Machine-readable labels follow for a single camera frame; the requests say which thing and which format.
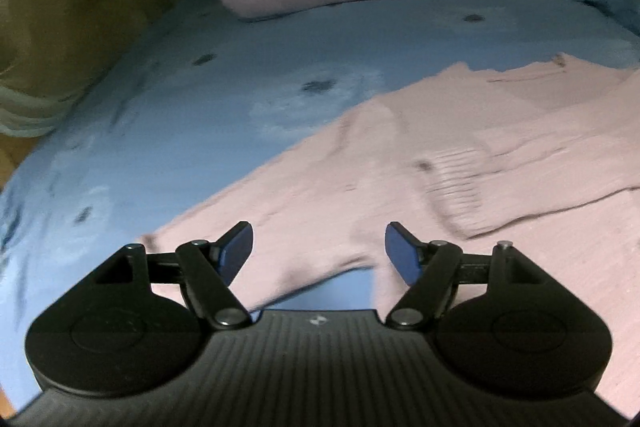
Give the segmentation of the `pink knitted sweater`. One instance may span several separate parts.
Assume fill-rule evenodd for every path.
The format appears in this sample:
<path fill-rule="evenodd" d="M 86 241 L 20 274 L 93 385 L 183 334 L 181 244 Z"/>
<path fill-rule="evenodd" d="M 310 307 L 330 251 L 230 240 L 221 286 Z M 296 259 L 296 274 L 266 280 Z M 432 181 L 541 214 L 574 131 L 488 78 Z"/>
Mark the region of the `pink knitted sweater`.
<path fill-rule="evenodd" d="M 507 72 L 462 64 L 378 95 L 142 237 L 151 253 L 253 225 L 233 282 L 247 308 L 350 269 L 390 311 L 404 283 L 383 247 L 420 239 L 482 251 L 509 239 L 604 318 L 600 386 L 639 405 L 639 73 L 563 55 Z"/>

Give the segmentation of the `blue dandelion bed sheet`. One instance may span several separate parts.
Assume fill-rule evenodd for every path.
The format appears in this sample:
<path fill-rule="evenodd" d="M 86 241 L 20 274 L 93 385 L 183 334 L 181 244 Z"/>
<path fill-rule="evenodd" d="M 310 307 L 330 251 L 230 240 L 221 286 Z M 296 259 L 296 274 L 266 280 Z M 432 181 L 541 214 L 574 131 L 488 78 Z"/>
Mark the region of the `blue dandelion bed sheet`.
<path fill-rule="evenodd" d="M 30 323 L 122 245 L 370 96 L 463 62 L 560 53 L 610 67 L 639 38 L 574 0 L 376 0 L 242 22 L 186 0 L 154 24 L 1 193 L 1 386 L 38 395 Z"/>

